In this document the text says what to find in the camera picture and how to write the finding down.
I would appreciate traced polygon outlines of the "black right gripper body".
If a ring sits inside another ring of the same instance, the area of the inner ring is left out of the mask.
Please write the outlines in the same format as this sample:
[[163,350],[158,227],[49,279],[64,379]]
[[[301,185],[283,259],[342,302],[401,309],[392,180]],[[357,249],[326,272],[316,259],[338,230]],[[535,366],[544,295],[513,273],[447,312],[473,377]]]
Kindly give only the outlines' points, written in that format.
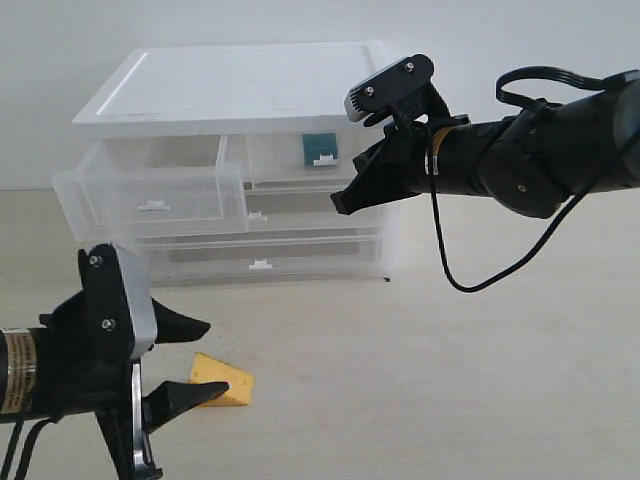
[[470,184],[464,168],[450,158],[440,166],[437,155],[444,141],[467,116],[415,121],[409,129],[385,129],[383,180],[388,198],[411,198],[424,193],[465,195]]

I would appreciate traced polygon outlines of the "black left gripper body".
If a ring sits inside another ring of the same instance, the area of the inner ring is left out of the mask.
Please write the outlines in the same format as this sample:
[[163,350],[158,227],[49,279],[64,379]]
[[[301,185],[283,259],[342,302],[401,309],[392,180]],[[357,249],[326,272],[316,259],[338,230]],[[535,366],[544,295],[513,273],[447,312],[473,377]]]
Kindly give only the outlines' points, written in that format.
[[51,423],[93,413],[119,479],[148,479],[148,439],[141,427],[139,364],[124,351],[122,322],[98,315],[78,292],[40,316],[37,414]]

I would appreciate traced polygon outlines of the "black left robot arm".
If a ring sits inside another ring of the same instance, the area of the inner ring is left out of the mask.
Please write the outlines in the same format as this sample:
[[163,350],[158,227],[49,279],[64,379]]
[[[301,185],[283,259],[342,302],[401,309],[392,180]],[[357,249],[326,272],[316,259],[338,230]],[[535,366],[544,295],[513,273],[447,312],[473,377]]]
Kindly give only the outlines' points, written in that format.
[[13,426],[2,478],[26,477],[45,426],[85,413],[95,416],[118,478],[161,478],[151,434],[229,385],[165,381],[144,394],[141,359],[158,343],[194,341],[209,328],[149,296],[80,292],[36,328],[2,330],[1,421]]

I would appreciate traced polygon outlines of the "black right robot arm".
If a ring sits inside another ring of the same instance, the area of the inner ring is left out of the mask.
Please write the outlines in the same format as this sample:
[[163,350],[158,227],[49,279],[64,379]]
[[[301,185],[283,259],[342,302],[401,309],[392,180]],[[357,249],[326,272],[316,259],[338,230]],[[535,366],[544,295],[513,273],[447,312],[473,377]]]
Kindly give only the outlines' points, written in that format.
[[382,123],[383,137],[355,158],[355,178],[331,197],[336,210],[435,192],[546,219],[584,188],[638,187],[637,71],[593,79],[525,67],[501,76],[496,95],[518,113],[473,123],[449,112],[429,73],[392,68],[353,88],[348,102],[366,125]]

